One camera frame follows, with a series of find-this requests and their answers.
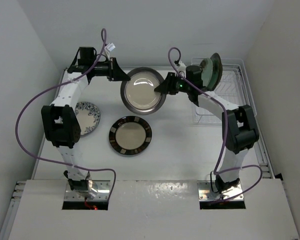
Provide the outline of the grey rimmed plate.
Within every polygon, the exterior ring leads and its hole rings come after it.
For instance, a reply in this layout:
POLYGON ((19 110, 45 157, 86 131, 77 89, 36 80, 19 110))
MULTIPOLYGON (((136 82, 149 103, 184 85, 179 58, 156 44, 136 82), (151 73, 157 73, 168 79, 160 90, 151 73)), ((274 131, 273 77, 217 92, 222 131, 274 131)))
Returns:
POLYGON ((214 53, 210 57, 210 59, 212 61, 212 76, 207 85, 207 89, 209 91, 214 91, 221 81, 222 74, 223 74, 223 65, 222 65, 221 57, 218 53, 214 53))
POLYGON ((120 86, 120 96, 124 106, 134 114, 150 115, 165 103, 166 95, 155 88, 163 83, 162 75, 150 67, 138 67, 127 73, 129 81, 120 86))

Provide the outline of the teal flower plate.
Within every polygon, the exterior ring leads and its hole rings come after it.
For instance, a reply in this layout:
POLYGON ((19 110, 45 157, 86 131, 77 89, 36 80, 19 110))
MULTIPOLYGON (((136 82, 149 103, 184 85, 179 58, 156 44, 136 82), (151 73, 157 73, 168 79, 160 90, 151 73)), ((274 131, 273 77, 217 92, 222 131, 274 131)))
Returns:
POLYGON ((204 87, 207 87, 213 74, 213 62, 210 58, 204 58, 200 63, 201 79, 204 87))

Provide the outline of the black patterned rim plate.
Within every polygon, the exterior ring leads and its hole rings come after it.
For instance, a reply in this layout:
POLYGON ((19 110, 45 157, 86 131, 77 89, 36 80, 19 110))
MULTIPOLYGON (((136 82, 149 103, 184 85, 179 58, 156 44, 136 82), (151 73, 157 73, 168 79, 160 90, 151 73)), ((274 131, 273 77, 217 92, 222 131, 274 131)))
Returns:
POLYGON ((152 136, 152 128, 146 120, 130 115, 118 119, 110 127, 108 140, 118 154, 134 156, 149 146, 152 136))

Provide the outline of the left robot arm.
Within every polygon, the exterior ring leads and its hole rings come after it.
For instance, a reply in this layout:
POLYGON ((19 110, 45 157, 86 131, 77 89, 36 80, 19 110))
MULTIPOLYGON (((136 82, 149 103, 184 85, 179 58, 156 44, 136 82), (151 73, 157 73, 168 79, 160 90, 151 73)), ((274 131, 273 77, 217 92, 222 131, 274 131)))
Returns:
POLYGON ((96 191, 89 170, 76 166, 82 160, 78 144, 81 128, 75 108, 84 89, 94 77, 107 77, 109 81, 129 81, 130 77, 119 66, 115 57, 100 55, 93 47, 80 47, 67 69, 69 83, 60 91, 50 105, 41 109, 45 137, 61 154, 66 164, 65 176, 71 190, 81 195, 91 195, 96 191))

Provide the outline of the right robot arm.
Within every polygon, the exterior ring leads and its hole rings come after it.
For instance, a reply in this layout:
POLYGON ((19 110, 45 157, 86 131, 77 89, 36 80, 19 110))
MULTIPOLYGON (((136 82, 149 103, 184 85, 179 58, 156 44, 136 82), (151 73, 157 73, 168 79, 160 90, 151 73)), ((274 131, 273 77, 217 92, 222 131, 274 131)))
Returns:
POLYGON ((223 66, 213 65, 205 69, 190 65, 185 75, 179 71, 168 73, 155 92, 165 95, 186 93, 197 107, 206 109, 222 122, 222 146, 213 170, 218 193, 239 183, 239 171, 244 168, 247 150, 259 140, 259 130, 254 111, 250 105, 231 103, 215 93, 220 83, 223 66))

